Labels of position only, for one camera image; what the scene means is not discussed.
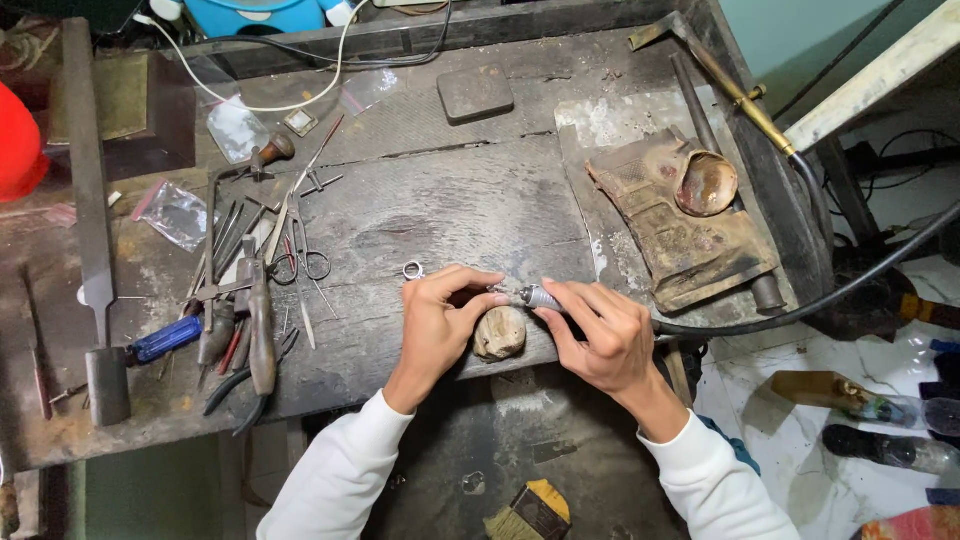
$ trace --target wooden workbench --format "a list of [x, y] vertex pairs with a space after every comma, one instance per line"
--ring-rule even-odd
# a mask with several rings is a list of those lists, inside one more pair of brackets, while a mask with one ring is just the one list
[[[300, 336], [280, 369], [267, 421], [361, 403], [383, 385], [399, 355], [401, 266], [408, 260], [420, 261], [427, 271], [452, 262], [499, 270], [514, 285], [537, 282], [541, 276], [594, 280], [589, 233], [564, 172], [554, 109], [568, 100], [676, 90], [668, 57], [678, 45], [667, 40], [633, 54], [626, 40], [630, 32], [445, 52], [429, 64], [398, 69], [405, 79], [403, 91], [356, 118], [346, 117], [319, 161], [322, 179], [341, 173], [344, 179], [301, 204], [311, 246], [332, 262], [321, 287], [336, 317], [301, 272], [318, 346], [311, 351], [306, 336]], [[447, 125], [437, 75], [493, 61], [506, 70], [515, 110], [461, 127]], [[614, 70], [622, 76], [610, 76]], [[703, 83], [699, 74], [695, 77]], [[241, 87], [247, 104], [278, 106], [302, 101], [331, 78], [330, 73], [305, 71], [248, 79]], [[321, 124], [306, 138], [296, 139], [294, 159], [269, 167], [278, 181], [299, 174], [341, 114], [335, 100], [322, 100], [310, 110]], [[284, 131], [283, 114], [258, 116], [269, 129]], [[130, 343], [179, 316], [176, 301], [190, 283], [200, 250], [188, 254], [128, 216], [157, 176], [203, 197], [206, 171], [225, 161], [201, 111], [197, 146], [195, 169], [113, 185], [124, 193], [113, 209], [117, 294], [149, 297], [118, 300], [110, 309], [114, 345]], [[236, 196], [237, 187], [226, 184], [222, 194]], [[41, 217], [53, 203], [70, 199], [68, 185], [45, 185], [15, 207], [0, 209], [8, 253], [5, 275], [15, 275], [14, 266], [26, 264], [35, 283], [41, 339], [50, 358], [51, 395], [85, 381], [84, 353], [93, 347], [95, 334], [92, 312], [76, 301], [81, 271], [74, 232]], [[248, 206], [242, 220], [250, 215]], [[302, 328], [294, 288], [273, 284], [272, 291], [277, 334], [288, 312], [287, 324]], [[16, 469], [226, 430], [247, 415], [252, 389], [245, 384], [212, 417], [201, 416], [203, 401], [219, 378], [211, 375], [197, 391], [193, 345], [177, 353], [161, 380], [159, 364], [130, 370], [129, 421], [96, 430], [88, 412], [81, 410], [81, 396], [59, 404], [55, 418], [44, 422], [26, 343], [18, 338], [27, 324], [20, 316], [20, 295], [17, 286], [0, 291], [0, 380], [6, 390], [0, 393], [0, 445]], [[728, 315], [707, 305], [676, 320], [726, 325], [731, 322]], [[497, 364], [471, 356], [451, 377], [481, 377], [555, 359], [545, 328], [536, 317], [528, 317], [522, 356]]]

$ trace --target silver ring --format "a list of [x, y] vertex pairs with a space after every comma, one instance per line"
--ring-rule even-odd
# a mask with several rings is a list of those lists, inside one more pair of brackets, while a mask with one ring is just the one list
[[423, 278], [423, 265], [415, 260], [403, 265], [403, 277], [406, 278], [408, 282], [413, 280], [419, 280]]

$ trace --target scissors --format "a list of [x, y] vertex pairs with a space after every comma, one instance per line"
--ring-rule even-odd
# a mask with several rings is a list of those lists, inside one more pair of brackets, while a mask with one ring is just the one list
[[[310, 278], [314, 282], [318, 282], [323, 278], [330, 275], [330, 259], [326, 255], [320, 253], [319, 251], [311, 250], [310, 244], [306, 239], [306, 228], [303, 226], [303, 218], [300, 216], [300, 197], [296, 193], [291, 193], [288, 197], [287, 202], [287, 219], [290, 220], [290, 240], [293, 243], [293, 256], [296, 257], [298, 253], [303, 253], [303, 267], [306, 270], [306, 277]], [[300, 238], [303, 239], [303, 245], [298, 246], [297, 244], [297, 225], [300, 225]], [[310, 258], [322, 258], [321, 266], [325, 266], [326, 271], [322, 274], [314, 274], [310, 269]], [[295, 261], [291, 261], [291, 266], [294, 267], [294, 279], [297, 278], [297, 266], [294, 264]]]

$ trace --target black hose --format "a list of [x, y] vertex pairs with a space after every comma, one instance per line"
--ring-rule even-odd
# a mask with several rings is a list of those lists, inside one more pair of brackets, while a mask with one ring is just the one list
[[766, 319], [755, 323], [722, 328], [683, 327], [670, 323], [664, 323], [662, 321], [655, 321], [654, 329], [659, 333], [678, 335], [682, 337], [726, 337], [731, 335], [744, 335], [747, 333], [771, 330], [795, 323], [807, 315], [812, 315], [813, 313], [820, 311], [824, 307], [832, 306], [840, 301], [843, 297], [853, 292], [856, 288], [872, 281], [880, 274], [886, 272], [894, 264], [897, 264], [903, 260], [903, 258], [909, 255], [910, 252], [925, 244], [927, 240], [933, 237], [934, 234], [938, 233], [943, 227], [955, 220], [958, 216], [960, 216], [960, 200], [954, 202], [953, 205], [950, 206], [947, 211], [940, 214], [940, 217], [938, 217], [935, 221], [924, 227], [919, 233], [907, 240], [895, 252], [891, 253], [889, 256], [887, 256], [887, 258], [879, 262], [876, 266], [871, 268], [860, 277], [829, 293], [828, 295], [823, 296], [818, 300], [807, 304], [806, 306], [800, 307], [799, 309], [790, 311], [789, 313], [784, 313], [778, 317], [773, 317], [771, 319]]
[[830, 221], [830, 206], [827, 204], [827, 195], [824, 188], [817, 180], [817, 175], [813, 172], [810, 162], [804, 158], [800, 152], [794, 152], [792, 156], [786, 159], [790, 165], [804, 179], [806, 190], [810, 194], [810, 208], [813, 211], [813, 220], [820, 230], [820, 235], [828, 246], [833, 245], [833, 222]]
[[861, 31], [860, 34], [858, 34], [853, 39], [853, 41], [851, 41], [850, 44], [847, 45], [847, 47], [843, 51], [840, 51], [840, 54], [837, 55], [836, 58], [830, 61], [830, 63], [828, 63], [826, 67], [821, 69], [820, 73], [817, 73], [816, 77], [811, 79], [810, 82], [806, 84], [806, 86], [804, 86], [799, 92], [797, 92], [797, 95], [793, 96], [793, 99], [787, 102], [786, 105], [781, 107], [780, 110], [778, 110], [774, 114], [773, 119], [776, 121], [778, 118], [783, 116], [785, 112], [790, 110], [793, 106], [797, 105], [800, 102], [800, 100], [804, 99], [804, 96], [806, 96], [806, 94], [810, 90], [812, 90], [814, 86], [818, 85], [821, 81], [823, 81], [824, 77], [826, 77], [827, 74], [830, 71], [832, 71], [833, 68], [836, 67], [838, 63], [843, 61], [843, 59], [846, 58], [849, 53], [853, 52], [853, 49], [855, 49], [860, 43], [862, 43], [863, 40], [866, 39], [871, 32], [876, 30], [876, 27], [879, 26], [881, 22], [883, 22], [883, 19], [887, 18], [887, 16], [890, 13], [894, 12], [896, 8], [899, 8], [900, 4], [902, 3], [903, 3], [903, 0], [893, 0], [893, 2], [890, 2], [889, 4], [887, 4], [887, 7], [883, 8], [883, 11], [878, 13], [876, 17], [874, 17], [874, 20], [870, 21], [870, 24], [868, 24], [867, 27], [864, 28], [863, 31]]

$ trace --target pliers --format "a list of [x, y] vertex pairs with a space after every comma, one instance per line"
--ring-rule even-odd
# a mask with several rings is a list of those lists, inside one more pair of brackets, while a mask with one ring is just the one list
[[[292, 329], [283, 337], [283, 344], [281, 345], [279, 358], [276, 360], [277, 365], [279, 365], [280, 362], [286, 358], [287, 354], [290, 353], [290, 350], [294, 348], [294, 344], [297, 343], [298, 336], [300, 336], [300, 329]], [[230, 393], [230, 391], [250, 377], [251, 371], [250, 367], [248, 366], [234, 373], [228, 377], [227, 380], [224, 380], [206, 400], [206, 403], [204, 404], [204, 416], [213, 414], [213, 411], [216, 410], [217, 407], [220, 406], [220, 404], [227, 398], [227, 395]], [[260, 417], [263, 416], [263, 412], [267, 409], [267, 402], [269, 401], [269, 395], [257, 396], [256, 405], [253, 407], [250, 415], [247, 416], [247, 419], [243, 421], [243, 424], [233, 431], [233, 436], [238, 437], [255, 426], [256, 423], [260, 421]]]

